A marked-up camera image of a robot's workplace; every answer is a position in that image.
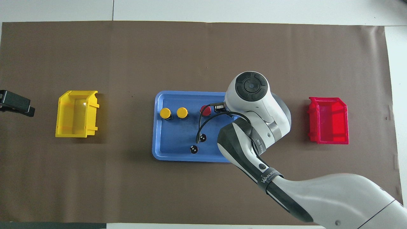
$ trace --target yellow button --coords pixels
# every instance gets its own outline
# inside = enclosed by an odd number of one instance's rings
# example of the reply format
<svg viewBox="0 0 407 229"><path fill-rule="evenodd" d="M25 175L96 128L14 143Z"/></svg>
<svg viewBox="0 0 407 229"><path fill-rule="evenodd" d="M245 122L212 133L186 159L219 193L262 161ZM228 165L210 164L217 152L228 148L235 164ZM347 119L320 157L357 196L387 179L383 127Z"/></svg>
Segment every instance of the yellow button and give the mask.
<svg viewBox="0 0 407 229"><path fill-rule="evenodd" d="M180 108L178 108L178 110L177 110L177 116L178 116L180 119L186 118L186 117L188 116L188 110L187 110L185 107L180 107Z"/></svg>
<svg viewBox="0 0 407 229"><path fill-rule="evenodd" d="M161 109L161 111L160 111L160 116L161 116L163 119L167 119L167 118L171 117L171 111L170 111L170 109L168 109L168 108L163 108L163 109Z"/></svg>

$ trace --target white robotic arm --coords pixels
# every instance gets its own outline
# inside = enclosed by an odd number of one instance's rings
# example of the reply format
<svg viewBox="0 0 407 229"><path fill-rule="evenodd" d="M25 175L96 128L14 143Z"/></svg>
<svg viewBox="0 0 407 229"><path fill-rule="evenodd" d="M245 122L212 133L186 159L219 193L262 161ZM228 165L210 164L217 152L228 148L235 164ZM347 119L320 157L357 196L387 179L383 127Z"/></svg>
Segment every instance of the white robotic arm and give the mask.
<svg viewBox="0 0 407 229"><path fill-rule="evenodd" d="M238 118L220 130L221 153L294 217L327 229L407 228L407 210L365 177L333 174L289 181L260 158L291 128L290 111L271 93L263 75L237 75L226 92L225 106L250 123Z"/></svg>

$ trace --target yellow plastic container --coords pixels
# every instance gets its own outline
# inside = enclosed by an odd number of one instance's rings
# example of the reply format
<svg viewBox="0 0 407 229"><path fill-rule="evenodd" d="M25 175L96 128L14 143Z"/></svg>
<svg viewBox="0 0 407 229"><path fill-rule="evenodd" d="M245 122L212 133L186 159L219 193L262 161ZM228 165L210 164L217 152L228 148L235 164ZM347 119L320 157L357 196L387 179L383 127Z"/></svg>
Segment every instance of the yellow plastic container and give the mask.
<svg viewBox="0 0 407 229"><path fill-rule="evenodd" d="M55 137L86 138L95 135L96 90L69 90L58 100Z"/></svg>

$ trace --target red button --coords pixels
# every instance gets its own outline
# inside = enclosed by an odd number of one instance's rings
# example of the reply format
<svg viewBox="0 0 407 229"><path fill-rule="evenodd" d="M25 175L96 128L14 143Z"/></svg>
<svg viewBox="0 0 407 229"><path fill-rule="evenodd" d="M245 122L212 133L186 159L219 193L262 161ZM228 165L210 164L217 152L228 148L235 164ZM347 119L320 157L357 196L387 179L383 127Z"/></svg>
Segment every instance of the red button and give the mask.
<svg viewBox="0 0 407 229"><path fill-rule="evenodd" d="M207 107L207 108L205 108L205 110L202 112L202 110L204 109L204 107L206 107L206 105L203 105L202 107L201 107L201 113L202 113L202 116L209 116L210 115L210 113L212 112L212 109L210 108L210 106L209 107Z"/></svg>

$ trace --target red bin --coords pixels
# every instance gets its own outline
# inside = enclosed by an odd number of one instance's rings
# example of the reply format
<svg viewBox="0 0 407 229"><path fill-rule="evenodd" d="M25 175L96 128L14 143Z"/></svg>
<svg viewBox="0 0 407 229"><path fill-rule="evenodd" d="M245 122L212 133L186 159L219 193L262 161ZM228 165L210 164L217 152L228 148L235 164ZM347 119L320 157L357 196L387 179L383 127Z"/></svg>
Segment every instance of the red bin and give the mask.
<svg viewBox="0 0 407 229"><path fill-rule="evenodd" d="M308 136L318 144L349 144L348 108L340 98L309 97Z"/></svg>

